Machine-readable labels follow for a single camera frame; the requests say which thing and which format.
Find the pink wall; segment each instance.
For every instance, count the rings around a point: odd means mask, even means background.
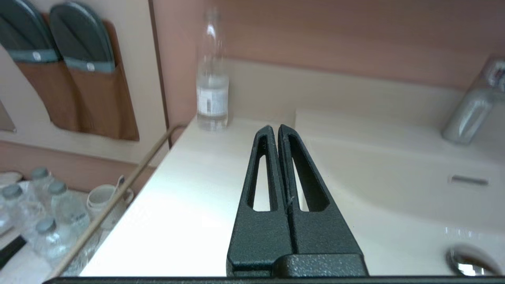
[[[490,54],[505,55],[499,0],[155,0],[171,125],[196,112],[211,3],[232,58],[465,89]]]

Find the gray bottle cap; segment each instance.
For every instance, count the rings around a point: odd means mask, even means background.
[[[52,232],[56,229],[56,221],[52,217],[46,217],[37,223],[35,229],[39,234]]]
[[[67,185],[64,182],[57,180],[51,183],[47,190],[49,190],[49,193],[52,195],[58,195],[67,191]]]
[[[7,200],[12,200],[16,197],[19,197],[23,194],[23,190],[17,184],[11,184],[2,190],[2,196]]]
[[[35,168],[31,173],[32,180],[45,178],[47,176],[49,176],[49,171],[46,167]]]

